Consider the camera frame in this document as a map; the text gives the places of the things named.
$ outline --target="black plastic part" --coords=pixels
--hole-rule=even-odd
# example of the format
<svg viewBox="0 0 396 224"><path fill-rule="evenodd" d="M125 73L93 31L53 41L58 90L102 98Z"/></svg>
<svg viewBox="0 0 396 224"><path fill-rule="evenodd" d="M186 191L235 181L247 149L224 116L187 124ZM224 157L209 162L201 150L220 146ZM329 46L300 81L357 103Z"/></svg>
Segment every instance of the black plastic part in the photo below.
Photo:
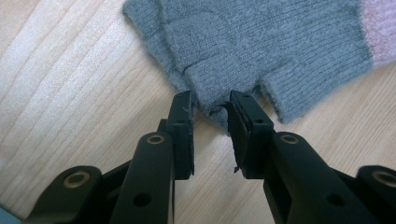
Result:
<svg viewBox="0 0 396 224"><path fill-rule="evenodd" d="M274 134L270 157L275 169L267 172L276 170L278 174L268 174L273 179L264 184L267 197L273 197L268 201L284 201L278 197L284 194L291 198L290 205L270 203L277 223L379 223L301 136ZM282 182L284 188L273 184L276 182Z"/></svg>
<svg viewBox="0 0 396 224"><path fill-rule="evenodd" d="M87 176L83 173L89 174L86 182L83 179ZM63 171L40 195L33 211L23 223L77 222L101 178L100 170L92 166L76 166Z"/></svg>
<svg viewBox="0 0 396 224"><path fill-rule="evenodd" d="M160 124L158 125L158 128L157 128L157 132L166 133L166 122L167 121L168 121L167 119L160 120Z"/></svg>
<svg viewBox="0 0 396 224"><path fill-rule="evenodd" d="M183 91L174 97L166 121L166 132L174 141L175 180L189 179L194 174L193 102L190 91Z"/></svg>
<svg viewBox="0 0 396 224"><path fill-rule="evenodd" d="M131 160L110 223L173 223L174 179L171 136L144 135Z"/></svg>
<svg viewBox="0 0 396 224"><path fill-rule="evenodd" d="M77 223L108 223L119 198L120 189L131 161L102 175L102 181L96 188L92 199Z"/></svg>
<svg viewBox="0 0 396 224"><path fill-rule="evenodd" d="M274 123L248 94L232 91L228 112L228 131L238 167L246 179L264 179L264 164Z"/></svg>
<svg viewBox="0 0 396 224"><path fill-rule="evenodd" d="M356 177L358 196L381 223L396 222L396 172L383 166L363 166Z"/></svg>

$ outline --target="wood grain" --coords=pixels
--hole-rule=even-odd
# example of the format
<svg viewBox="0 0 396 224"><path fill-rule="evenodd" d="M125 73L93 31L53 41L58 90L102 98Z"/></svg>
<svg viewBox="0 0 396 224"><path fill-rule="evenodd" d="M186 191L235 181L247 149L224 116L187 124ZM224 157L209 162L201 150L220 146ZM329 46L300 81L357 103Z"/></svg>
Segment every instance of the wood grain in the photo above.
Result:
<svg viewBox="0 0 396 224"><path fill-rule="evenodd" d="M0 205L26 217L61 171L128 161L176 93L121 14L123 1L0 2ZM396 169L396 64L345 85L277 131L330 166ZM262 106L273 120L266 102ZM262 181L234 174L231 139L199 113L196 174L176 185L176 223L274 223Z"/></svg>

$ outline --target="screw hole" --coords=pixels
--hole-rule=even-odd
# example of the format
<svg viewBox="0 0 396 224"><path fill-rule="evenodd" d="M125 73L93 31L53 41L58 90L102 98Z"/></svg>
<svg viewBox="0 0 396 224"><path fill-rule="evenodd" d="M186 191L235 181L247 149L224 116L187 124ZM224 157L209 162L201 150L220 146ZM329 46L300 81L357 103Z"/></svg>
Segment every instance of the screw hole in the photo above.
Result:
<svg viewBox="0 0 396 224"><path fill-rule="evenodd" d="M134 205L138 207L144 207L151 203L151 195L147 193L139 193L134 197Z"/></svg>
<svg viewBox="0 0 396 224"><path fill-rule="evenodd" d="M87 183L89 179L90 174L85 171L77 171L64 180L64 186L68 189L75 189Z"/></svg>
<svg viewBox="0 0 396 224"><path fill-rule="evenodd" d="M344 206L346 204L344 199L337 194L331 194L331 195L327 196L326 200L328 203L331 203L332 205L335 205L335 206Z"/></svg>
<svg viewBox="0 0 396 224"><path fill-rule="evenodd" d="M152 135L148 138L148 143L150 144L160 144L165 140L165 138L161 135Z"/></svg>
<svg viewBox="0 0 396 224"><path fill-rule="evenodd" d="M385 171L374 171L373 178L379 183L391 188L396 188L396 176Z"/></svg>
<svg viewBox="0 0 396 224"><path fill-rule="evenodd" d="M280 140L289 144L297 144L299 142L298 138L288 134L284 134L280 136Z"/></svg>

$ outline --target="knitted fabric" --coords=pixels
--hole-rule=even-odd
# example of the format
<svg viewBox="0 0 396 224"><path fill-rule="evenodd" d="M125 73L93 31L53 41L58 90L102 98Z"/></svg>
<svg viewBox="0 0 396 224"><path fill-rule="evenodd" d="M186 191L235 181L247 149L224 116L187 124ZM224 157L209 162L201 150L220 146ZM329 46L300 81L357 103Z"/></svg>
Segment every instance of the knitted fabric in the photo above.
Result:
<svg viewBox="0 0 396 224"><path fill-rule="evenodd" d="M265 95L290 122L374 62L391 61L394 50L379 50L384 38L363 32L383 19L370 2L129 0L124 12L177 89L192 90L204 114L225 126L217 105L230 90Z"/></svg>
<svg viewBox="0 0 396 224"><path fill-rule="evenodd" d="M361 20L375 67L396 60L396 1L362 0Z"/></svg>

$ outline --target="wooden table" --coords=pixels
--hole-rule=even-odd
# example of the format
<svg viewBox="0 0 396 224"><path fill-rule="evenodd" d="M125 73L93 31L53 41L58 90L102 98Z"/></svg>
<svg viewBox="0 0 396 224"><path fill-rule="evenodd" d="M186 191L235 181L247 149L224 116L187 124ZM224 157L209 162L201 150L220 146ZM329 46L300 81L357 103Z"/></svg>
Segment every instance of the wooden table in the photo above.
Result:
<svg viewBox="0 0 396 224"><path fill-rule="evenodd" d="M121 14L123 1L0 2L0 205L26 217L61 171L128 161L176 91ZM396 64L345 85L277 131L355 175L396 169ZM267 103L262 106L276 120ZM176 184L176 223L273 223L262 181L234 174L231 139L197 114L195 175Z"/></svg>

